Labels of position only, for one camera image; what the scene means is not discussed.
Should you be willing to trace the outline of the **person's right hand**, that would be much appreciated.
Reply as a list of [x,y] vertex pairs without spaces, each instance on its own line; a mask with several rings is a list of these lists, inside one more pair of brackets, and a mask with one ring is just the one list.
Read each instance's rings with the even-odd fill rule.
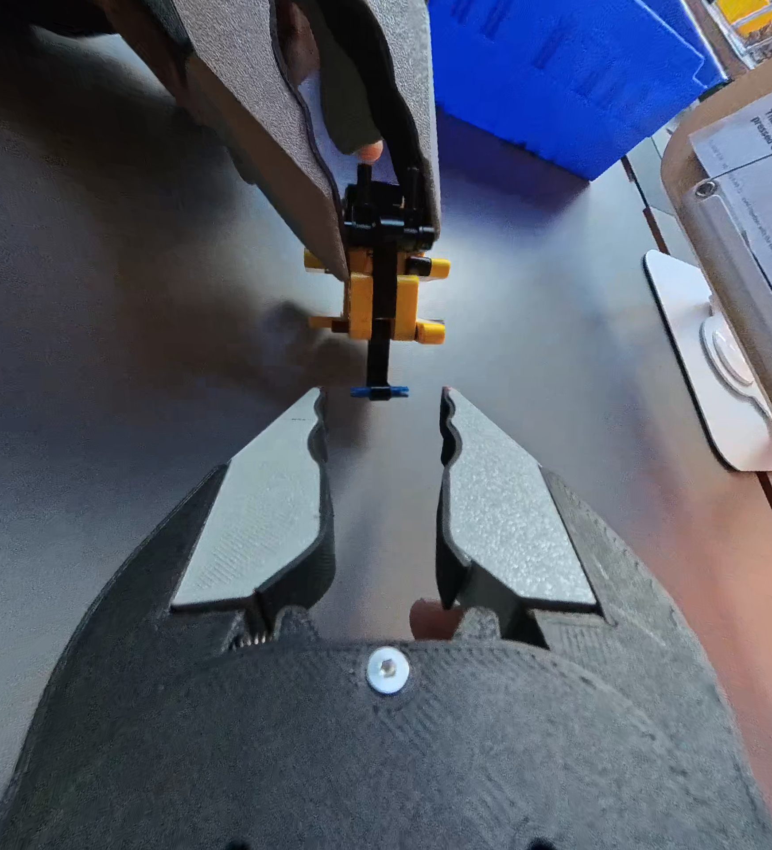
[[418,599],[413,602],[409,623],[415,641],[450,641],[454,638],[464,616],[460,606],[444,608],[436,599]]

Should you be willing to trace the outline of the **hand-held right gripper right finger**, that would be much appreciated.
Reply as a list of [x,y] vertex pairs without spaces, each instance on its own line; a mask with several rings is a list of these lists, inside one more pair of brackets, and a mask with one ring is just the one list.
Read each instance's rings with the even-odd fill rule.
[[540,464],[455,388],[440,400],[435,575],[445,608],[598,611]]

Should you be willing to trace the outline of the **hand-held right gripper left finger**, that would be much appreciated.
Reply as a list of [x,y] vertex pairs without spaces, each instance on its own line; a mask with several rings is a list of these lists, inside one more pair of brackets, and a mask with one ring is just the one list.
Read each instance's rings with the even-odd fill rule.
[[255,606],[274,622],[311,609],[336,574],[327,475],[326,395],[312,388],[240,449],[171,599],[174,610]]

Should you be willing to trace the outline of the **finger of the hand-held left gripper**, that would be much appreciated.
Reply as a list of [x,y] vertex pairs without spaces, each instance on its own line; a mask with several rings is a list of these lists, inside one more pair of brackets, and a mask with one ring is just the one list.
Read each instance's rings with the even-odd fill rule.
[[441,233],[441,193],[431,27],[425,1],[366,1],[385,37],[397,90],[409,108],[421,153],[434,234]]
[[110,23],[176,103],[226,146],[327,272],[349,279],[338,188],[287,80],[274,2],[111,1]]

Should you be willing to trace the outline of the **wooden instruction board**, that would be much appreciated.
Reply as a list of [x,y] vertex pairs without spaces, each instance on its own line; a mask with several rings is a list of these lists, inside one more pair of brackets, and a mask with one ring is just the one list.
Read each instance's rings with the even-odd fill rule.
[[720,121],[733,112],[737,112],[742,107],[770,92],[772,92],[772,59],[758,68],[748,71],[738,81],[731,83],[728,87],[698,105],[672,135],[663,155],[661,181],[671,201],[678,225],[689,240],[690,247],[695,255],[695,260],[691,264],[698,266],[702,274],[704,272],[701,269],[700,261],[680,223],[678,214],[678,204],[683,194],[699,180],[710,178],[694,153],[690,140],[691,134]]

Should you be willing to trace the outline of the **person's left hand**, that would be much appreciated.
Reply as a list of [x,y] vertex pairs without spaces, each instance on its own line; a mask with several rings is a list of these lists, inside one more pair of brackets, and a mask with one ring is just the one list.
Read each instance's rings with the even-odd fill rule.
[[276,33],[292,85],[314,107],[319,126],[342,155],[371,164],[384,143],[361,73],[330,30],[316,2],[278,1]]

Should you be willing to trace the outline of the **blue plastic bin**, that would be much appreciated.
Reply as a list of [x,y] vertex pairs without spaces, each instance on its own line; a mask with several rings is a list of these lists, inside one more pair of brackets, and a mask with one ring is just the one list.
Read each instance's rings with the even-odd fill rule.
[[431,1],[437,106],[593,180],[727,82],[685,2]]

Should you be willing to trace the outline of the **yellow black lego model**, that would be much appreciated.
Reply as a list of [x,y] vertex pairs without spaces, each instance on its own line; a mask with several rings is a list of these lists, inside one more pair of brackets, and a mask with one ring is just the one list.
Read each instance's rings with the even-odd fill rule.
[[444,343],[444,322],[419,317],[419,292],[423,281],[447,278],[450,262],[428,255],[437,236],[423,176],[414,166],[405,176],[403,185],[377,181],[371,163],[358,164],[356,181],[342,201],[349,279],[341,313],[308,319],[311,328],[366,343],[365,381],[351,389],[354,398],[385,401],[409,395],[409,388],[389,379],[393,342]]

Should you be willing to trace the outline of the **white stand base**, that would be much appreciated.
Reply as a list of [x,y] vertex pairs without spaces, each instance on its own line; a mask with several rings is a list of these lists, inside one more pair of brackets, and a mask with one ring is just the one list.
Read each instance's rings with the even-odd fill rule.
[[734,471],[772,473],[772,407],[705,276],[658,250],[644,271],[713,451]]

